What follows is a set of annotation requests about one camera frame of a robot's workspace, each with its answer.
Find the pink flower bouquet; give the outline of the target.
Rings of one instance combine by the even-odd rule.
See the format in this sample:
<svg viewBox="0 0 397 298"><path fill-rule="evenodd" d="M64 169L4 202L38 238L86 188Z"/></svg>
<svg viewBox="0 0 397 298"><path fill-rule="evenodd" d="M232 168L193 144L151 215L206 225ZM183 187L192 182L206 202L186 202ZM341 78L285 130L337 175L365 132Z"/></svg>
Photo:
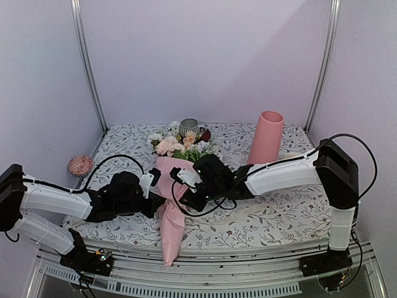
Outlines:
<svg viewBox="0 0 397 298"><path fill-rule="evenodd" d="M156 168L160 170L161 177L157 183L158 194L166 199L159 208L159 224L161 235L161 248L165 266L172 266L177 258L185 231L185 215L175 203L181 199L188 190L185 184L180 184L171 178L173 168L193 170L193 163L187 159L188 153L196 153L202 157L206 153L213 153L214 149L207 141L195 142L199 134L188 132L187 136L180 134L181 123L172 121L165 132L156 132L149 136L157 155Z"/></svg>

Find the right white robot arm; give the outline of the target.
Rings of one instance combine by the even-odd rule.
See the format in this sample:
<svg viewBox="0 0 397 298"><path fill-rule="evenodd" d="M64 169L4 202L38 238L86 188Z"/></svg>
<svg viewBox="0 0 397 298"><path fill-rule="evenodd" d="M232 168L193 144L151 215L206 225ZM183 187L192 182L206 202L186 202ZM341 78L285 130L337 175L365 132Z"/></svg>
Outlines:
<svg viewBox="0 0 397 298"><path fill-rule="evenodd" d="M179 179L179 202L207 225L198 247L242 248L328 239L321 266L344 262L359 201L358 167L334 142L301 155L231 170L215 155L199 159Z"/></svg>

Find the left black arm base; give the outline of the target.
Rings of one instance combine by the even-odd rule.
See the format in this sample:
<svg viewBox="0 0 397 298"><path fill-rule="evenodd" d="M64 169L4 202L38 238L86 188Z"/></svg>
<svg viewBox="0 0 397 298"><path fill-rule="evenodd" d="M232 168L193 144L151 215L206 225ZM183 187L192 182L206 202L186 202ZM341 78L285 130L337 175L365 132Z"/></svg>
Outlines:
<svg viewBox="0 0 397 298"><path fill-rule="evenodd" d="M112 252L100 248L95 252L89 252L80 234L69 228L73 238L73 249L61 255L60 265L71 268L76 272L92 273L109 277L114 265Z"/></svg>

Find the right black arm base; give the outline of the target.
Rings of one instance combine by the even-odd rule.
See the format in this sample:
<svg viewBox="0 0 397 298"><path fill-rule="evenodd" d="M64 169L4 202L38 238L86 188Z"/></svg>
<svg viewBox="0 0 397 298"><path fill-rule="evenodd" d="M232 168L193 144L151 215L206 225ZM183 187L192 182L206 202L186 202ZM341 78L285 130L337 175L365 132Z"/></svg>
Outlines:
<svg viewBox="0 0 397 298"><path fill-rule="evenodd" d="M332 250L330 247L324 253L304 256L298 262L304 277L321 275L319 285L327 292L342 288L353 265L348 248Z"/></svg>

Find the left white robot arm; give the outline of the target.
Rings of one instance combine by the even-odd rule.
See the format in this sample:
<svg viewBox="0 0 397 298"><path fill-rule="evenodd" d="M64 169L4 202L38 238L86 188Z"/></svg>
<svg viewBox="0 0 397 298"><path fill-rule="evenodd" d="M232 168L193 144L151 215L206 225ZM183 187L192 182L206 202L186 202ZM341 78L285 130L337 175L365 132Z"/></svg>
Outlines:
<svg viewBox="0 0 397 298"><path fill-rule="evenodd" d="M61 228L35 214L42 210L101 223L141 213L153 218L165 199L150 191L161 176L153 168L142 177L123 171L99 190L64 189L27 176L13 164L1 174L1 231L14 232L49 246L78 269L87 269L92 256L79 245L79 233Z"/></svg>

